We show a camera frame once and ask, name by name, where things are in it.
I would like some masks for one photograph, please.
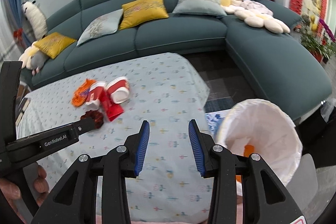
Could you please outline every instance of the dark red scrunchie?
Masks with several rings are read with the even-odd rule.
[[[94,126],[96,129],[99,129],[104,124],[104,116],[98,110],[89,110],[81,116],[81,120],[85,118],[92,118],[94,120]]]

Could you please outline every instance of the yellow throw pillow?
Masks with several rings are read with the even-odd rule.
[[[45,38],[37,41],[34,46],[52,59],[55,59],[67,46],[77,41],[66,37],[58,32],[54,32]]]
[[[136,0],[122,5],[124,18],[119,30],[128,29],[153,19],[167,18],[163,0]]]

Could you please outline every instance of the trash bin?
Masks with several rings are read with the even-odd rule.
[[[286,186],[301,160],[294,122],[277,105],[261,99],[236,104],[221,123],[215,142],[233,154],[258,153]],[[237,194],[242,185],[237,180]]]

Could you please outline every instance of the potted plant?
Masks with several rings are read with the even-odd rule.
[[[330,29],[323,20],[320,20],[320,23],[329,36],[329,38],[326,35],[324,36],[323,43],[321,43],[320,37],[310,29],[310,21],[305,18],[303,18],[303,25],[300,29],[302,46],[304,46],[318,62],[321,62],[322,59],[329,59],[333,54],[336,54],[335,37],[331,31],[328,32]]]

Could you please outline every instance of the throw pillow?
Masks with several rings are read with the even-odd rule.
[[[122,5],[124,18],[120,30],[137,26],[153,19],[167,18],[163,0],[136,0]]]
[[[94,38],[113,34],[118,31],[122,15],[123,9],[120,9],[96,18],[82,33],[81,37],[78,39],[77,46]]]
[[[178,0],[173,14],[226,16],[220,0]]]
[[[58,32],[54,32],[45,38],[37,41],[35,47],[52,59],[55,59],[67,46],[75,42],[76,39],[66,37]]]

